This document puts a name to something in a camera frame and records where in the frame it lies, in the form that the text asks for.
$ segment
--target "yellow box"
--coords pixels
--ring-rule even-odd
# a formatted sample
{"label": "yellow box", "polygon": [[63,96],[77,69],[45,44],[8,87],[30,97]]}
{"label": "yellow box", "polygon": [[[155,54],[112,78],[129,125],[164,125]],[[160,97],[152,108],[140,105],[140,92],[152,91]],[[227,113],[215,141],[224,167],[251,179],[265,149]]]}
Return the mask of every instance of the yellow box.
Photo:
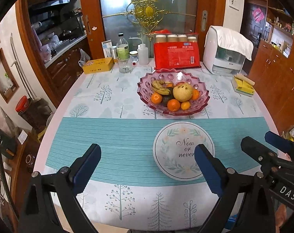
{"label": "yellow box", "polygon": [[85,74],[94,74],[110,71],[113,66],[112,58],[89,60],[83,67]]}

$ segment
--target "dining table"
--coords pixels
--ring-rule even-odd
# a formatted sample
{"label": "dining table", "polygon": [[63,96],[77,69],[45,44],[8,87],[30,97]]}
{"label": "dining table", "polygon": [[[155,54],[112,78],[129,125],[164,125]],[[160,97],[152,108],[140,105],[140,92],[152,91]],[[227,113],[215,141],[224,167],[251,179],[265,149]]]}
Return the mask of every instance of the dining table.
{"label": "dining table", "polygon": [[[180,181],[159,168],[154,141],[164,127],[176,122],[201,127],[213,141],[214,156],[238,173],[254,175],[260,165],[241,151],[241,140],[250,136],[285,158],[267,144],[265,133],[278,134],[273,120],[255,93],[239,94],[232,77],[211,74],[201,68],[184,69],[199,78],[209,91],[207,106],[187,116],[157,112],[137,93],[138,82],[153,73],[155,63],[139,63],[128,74],[117,64],[108,72],[82,74],[57,108],[41,142],[34,170],[56,173],[98,144],[101,160],[77,200],[93,223],[133,230],[180,230],[204,223],[218,196],[203,175]],[[60,206],[56,194],[53,203]],[[232,215],[239,211],[239,194]]]}

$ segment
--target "range hood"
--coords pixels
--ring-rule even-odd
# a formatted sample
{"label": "range hood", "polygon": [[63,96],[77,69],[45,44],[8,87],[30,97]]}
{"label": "range hood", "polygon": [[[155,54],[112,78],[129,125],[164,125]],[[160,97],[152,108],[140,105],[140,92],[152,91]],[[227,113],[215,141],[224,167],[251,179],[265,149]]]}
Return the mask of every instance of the range hood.
{"label": "range hood", "polygon": [[46,7],[51,7],[51,6],[60,5],[60,4],[66,4],[69,2],[70,2],[70,0],[51,0],[51,1],[46,1],[46,2],[42,2],[42,3],[34,4],[31,6],[31,8],[33,10],[39,10],[39,9],[43,9]]}

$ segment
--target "pink glass fruit bowl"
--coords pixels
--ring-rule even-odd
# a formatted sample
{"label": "pink glass fruit bowl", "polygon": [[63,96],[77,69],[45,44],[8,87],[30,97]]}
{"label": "pink glass fruit bowl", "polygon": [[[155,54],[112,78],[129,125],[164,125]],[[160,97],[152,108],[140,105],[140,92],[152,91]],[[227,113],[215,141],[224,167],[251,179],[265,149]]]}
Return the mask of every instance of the pink glass fruit bowl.
{"label": "pink glass fruit bowl", "polygon": [[[194,89],[197,89],[200,92],[200,97],[195,101],[190,100],[191,107],[187,110],[179,109],[175,112],[169,111],[167,107],[162,106],[161,104],[154,104],[150,100],[154,93],[151,88],[151,82],[153,80],[170,81],[174,85],[179,82],[189,83]],[[201,82],[199,78],[192,76],[192,74],[185,73],[184,71],[176,71],[175,69],[160,69],[155,70],[151,74],[146,74],[143,78],[140,78],[137,93],[139,94],[140,99],[150,108],[172,116],[188,116],[198,113],[207,106],[207,102],[210,99],[209,91],[206,89],[204,82]]]}

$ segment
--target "glass door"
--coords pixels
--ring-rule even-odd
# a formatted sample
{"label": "glass door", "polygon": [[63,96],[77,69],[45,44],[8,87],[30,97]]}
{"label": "glass door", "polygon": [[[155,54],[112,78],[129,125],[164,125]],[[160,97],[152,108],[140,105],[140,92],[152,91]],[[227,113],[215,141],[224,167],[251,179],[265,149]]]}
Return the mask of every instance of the glass door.
{"label": "glass door", "polygon": [[[81,0],[93,59],[104,57],[102,43],[118,33],[125,38],[141,38],[153,56],[150,32],[168,29],[175,34],[198,34],[200,59],[203,57],[206,33],[211,25],[222,26],[226,0]],[[140,41],[129,40],[130,50]]]}
{"label": "glass door", "polygon": [[153,56],[149,33],[168,29],[172,33],[195,32],[198,0],[100,0],[106,39],[115,45],[118,33],[129,39],[130,51],[143,40]]}

